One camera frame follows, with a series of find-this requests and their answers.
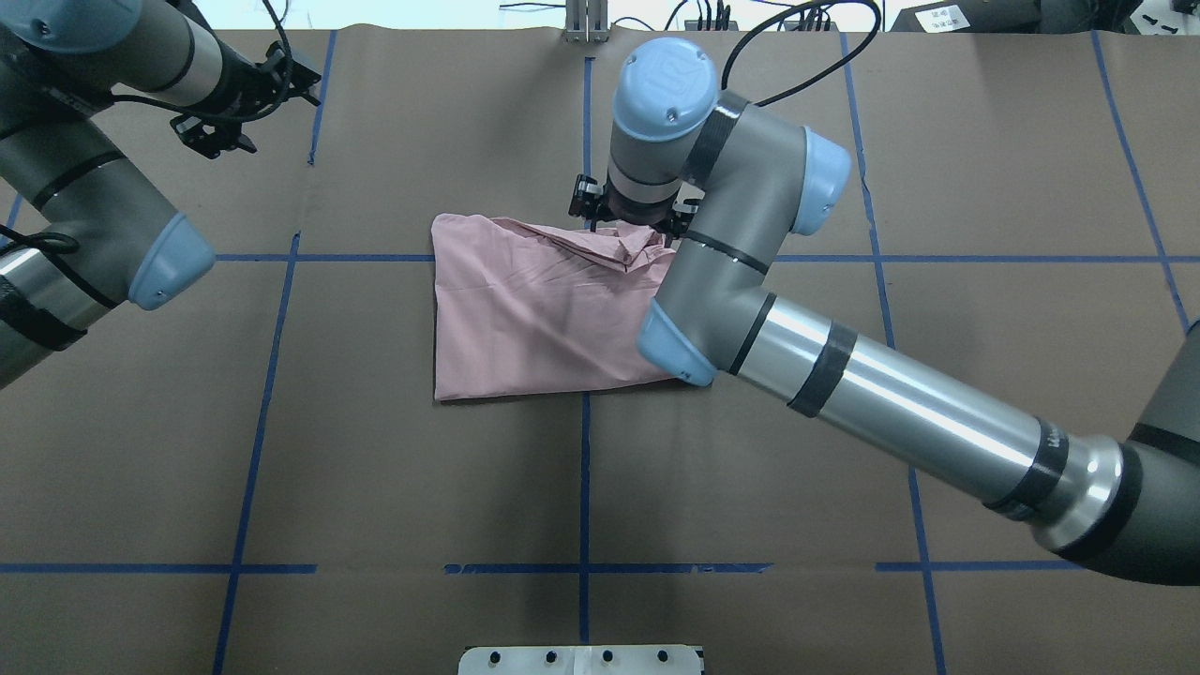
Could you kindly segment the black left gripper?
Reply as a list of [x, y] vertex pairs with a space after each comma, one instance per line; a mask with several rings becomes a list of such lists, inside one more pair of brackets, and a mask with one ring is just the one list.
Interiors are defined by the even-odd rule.
[[211, 121], [254, 121], [292, 98], [323, 104], [322, 77], [298, 77], [294, 52], [283, 41], [274, 41], [259, 64], [250, 62], [240, 52], [222, 52], [221, 56], [221, 77], [211, 94]]

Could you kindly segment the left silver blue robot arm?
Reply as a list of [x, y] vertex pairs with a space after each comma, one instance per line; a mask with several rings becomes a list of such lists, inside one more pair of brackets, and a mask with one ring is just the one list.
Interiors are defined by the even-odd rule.
[[192, 1], [5, 1], [2, 179], [47, 226], [2, 227], [2, 386], [85, 338], [128, 301], [155, 310], [216, 253], [94, 119], [116, 103], [172, 112], [203, 159], [256, 151], [245, 126], [322, 76], [277, 32], [262, 61], [214, 32]]

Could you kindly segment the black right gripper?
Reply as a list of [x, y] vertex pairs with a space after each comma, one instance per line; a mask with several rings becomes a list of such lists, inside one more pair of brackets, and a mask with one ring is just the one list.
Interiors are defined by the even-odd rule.
[[599, 222], [622, 221], [649, 227], [676, 241], [690, 229], [692, 219], [702, 205], [702, 198], [685, 198], [677, 202], [679, 190], [674, 189], [659, 201], [642, 202], [622, 193], [611, 183], [602, 185], [588, 174], [578, 174], [574, 181], [568, 214], [582, 219], [589, 232], [598, 229]]

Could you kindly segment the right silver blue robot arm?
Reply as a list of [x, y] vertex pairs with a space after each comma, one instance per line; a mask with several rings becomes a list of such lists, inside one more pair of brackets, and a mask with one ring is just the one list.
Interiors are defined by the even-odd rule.
[[852, 171], [836, 142], [720, 86], [698, 44], [659, 36], [624, 60], [604, 181], [569, 211], [677, 235], [638, 353], [673, 380], [746, 380], [1028, 525], [1039, 546], [1142, 584], [1199, 578], [1196, 325], [1124, 441], [1079, 436], [764, 287]]

